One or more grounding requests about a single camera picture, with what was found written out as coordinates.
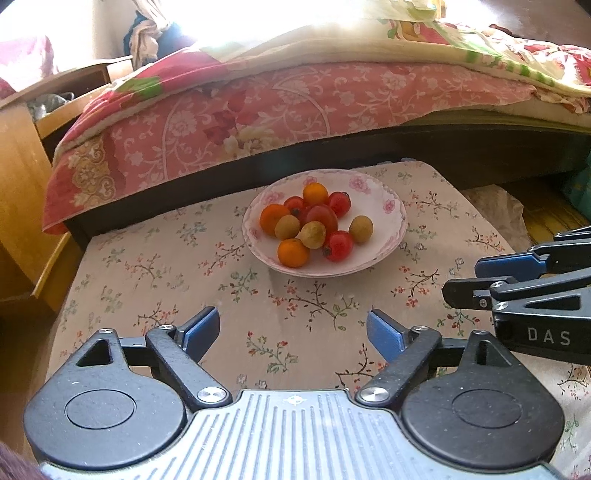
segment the silver bolt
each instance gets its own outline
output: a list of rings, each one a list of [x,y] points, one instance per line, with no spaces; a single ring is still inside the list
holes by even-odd
[[[205,387],[197,393],[197,398],[204,403],[218,403],[227,396],[228,392],[219,387]]]
[[[368,387],[359,392],[359,396],[368,403],[384,401],[388,398],[388,390],[382,387]]]

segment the dark wooden bed frame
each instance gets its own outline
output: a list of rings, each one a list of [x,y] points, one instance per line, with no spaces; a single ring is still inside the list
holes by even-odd
[[[401,126],[303,142],[220,164],[81,213],[66,226],[85,249],[95,235],[315,168],[355,168],[415,158],[458,189],[582,168],[591,135],[513,125]]]

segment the red fruit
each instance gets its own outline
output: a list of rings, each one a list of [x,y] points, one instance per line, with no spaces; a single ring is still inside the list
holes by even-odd
[[[333,192],[329,195],[328,206],[332,208],[337,218],[341,218],[351,209],[351,199],[346,192]]]
[[[326,235],[336,232],[339,229],[339,220],[328,205],[311,205],[302,212],[298,218],[302,227],[310,222],[320,222],[326,228]]]
[[[353,250],[353,238],[349,232],[337,230],[332,232],[322,247],[322,254],[331,262],[341,262]]]
[[[302,197],[289,197],[283,202],[283,205],[289,208],[294,217],[297,217],[306,206]]]

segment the wall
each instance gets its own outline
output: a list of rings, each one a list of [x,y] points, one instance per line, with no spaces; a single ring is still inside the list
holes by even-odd
[[[131,0],[14,0],[0,14],[0,39],[46,35],[60,70],[123,55]]]

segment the plate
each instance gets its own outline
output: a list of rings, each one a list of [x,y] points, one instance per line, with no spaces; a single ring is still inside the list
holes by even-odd
[[[310,260],[303,267],[288,268],[277,260],[279,240],[262,231],[259,217],[267,205],[301,196],[304,187],[315,181],[329,193],[346,192],[351,198],[351,210],[339,219],[339,230],[348,230],[356,216],[366,215],[374,223],[374,234],[366,244],[355,245],[342,262],[325,259],[318,249],[310,252]],[[295,277],[340,277],[371,267],[392,253],[406,233],[406,218],[402,200],[378,179],[354,170],[312,170],[276,181],[257,195],[244,214],[242,235],[252,254],[273,270]]]

